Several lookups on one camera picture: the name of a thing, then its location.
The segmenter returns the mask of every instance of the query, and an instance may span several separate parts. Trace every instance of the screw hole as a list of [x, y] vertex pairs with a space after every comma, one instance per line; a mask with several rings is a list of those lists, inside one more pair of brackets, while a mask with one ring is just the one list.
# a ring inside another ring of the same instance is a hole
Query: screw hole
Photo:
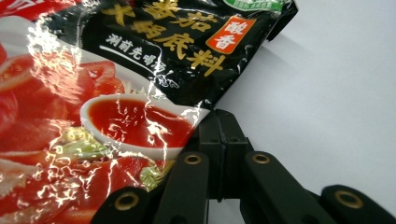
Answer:
[[184, 159], [184, 162], [190, 165], [198, 164], [201, 162], [201, 157], [197, 155], [190, 155]]
[[265, 156], [265, 155], [262, 155], [262, 154], [256, 154], [256, 155], [254, 155], [254, 156], [253, 156], [253, 160], [254, 160], [255, 162], [261, 163], [261, 164], [265, 164], [265, 163], [270, 162], [270, 158], [267, 157], [267, 156]]
[[337, 190], [335, 199], [346, 207], [359, 209], [363, 207], [363, 201], [354, 193], [345, 190]]
[[125, 192], [120, 195], [114, 203], [116, 209], [120, 211], [129, 210], [137, 205], [139, 202], [139, 196], [133, 192]]

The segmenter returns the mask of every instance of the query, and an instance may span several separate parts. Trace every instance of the white table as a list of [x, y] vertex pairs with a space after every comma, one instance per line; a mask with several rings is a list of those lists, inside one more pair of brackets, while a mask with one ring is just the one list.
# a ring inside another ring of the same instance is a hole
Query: white table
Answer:
[[[296, 2], [217, 108], [306, 189], [346, 185], [396, 217], [396, 2]], [[209, 223], [244, 223], [238, 201], [211, 202]]]

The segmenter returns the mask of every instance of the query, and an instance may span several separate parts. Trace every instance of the red sauce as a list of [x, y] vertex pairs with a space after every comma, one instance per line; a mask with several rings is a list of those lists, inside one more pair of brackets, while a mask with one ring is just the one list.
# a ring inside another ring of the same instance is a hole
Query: red sauce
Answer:
[[192, 133], [185, 119], [136, 100], [97, 102], [89, 115], [102, 134], [140, 147], [184, 147]]

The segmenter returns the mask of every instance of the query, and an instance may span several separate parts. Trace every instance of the white bowl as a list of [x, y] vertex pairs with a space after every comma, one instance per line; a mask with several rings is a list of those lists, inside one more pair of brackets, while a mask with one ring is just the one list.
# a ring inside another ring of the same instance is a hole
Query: white bowl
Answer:
[[121, 153], [132, 153], [133, 155], [149, 157], [153, 160], [173, 160], [183, 149], [183, 147], [168, 147], [168, 148], [157, 148], [157, 147], [141, 147], [130, 145], [127, 143], [123, 143], [121, 141], [115, 140], [111, 137], [106, 136], [100, 130], [98, 130], [92, 123], [92, 120], [89, 116], [89, 110], [91, 106], [97, 102], [103, 100], [135, 100], [144, 102], [147, 105], [154, 105], [156, 108], [161, 110], [165, 110], [173, 115], [177, 115], [179, 117], [185, 118], [185, 120], [192, 126], [191, 132], [196, 126], [199, 124], [202, 118], [204, 118], [209, 112], [206, 109], [184, 106], [184, 105], [175, 105], [167, 99], [155, 99], [147, 96], [146, 94], [135, 94], [135, 93], [127, 93], [127, 94], [110, 94], [110, 95], [101, 95], [91, 100], [87, 101], [80, 109], [80, 117], [82, 125], [89, 131], [91, 134], [102, 144], [105, 144], [109, 147], [118, 149]]

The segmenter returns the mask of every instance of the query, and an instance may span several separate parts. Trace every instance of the hotpot seasoning package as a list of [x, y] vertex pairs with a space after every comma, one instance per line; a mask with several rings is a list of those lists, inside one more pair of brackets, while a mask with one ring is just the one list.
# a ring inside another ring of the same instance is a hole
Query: hotpot seasoning package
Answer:
[[291, 0], [0, 2], [0, 223], [155, 189]]

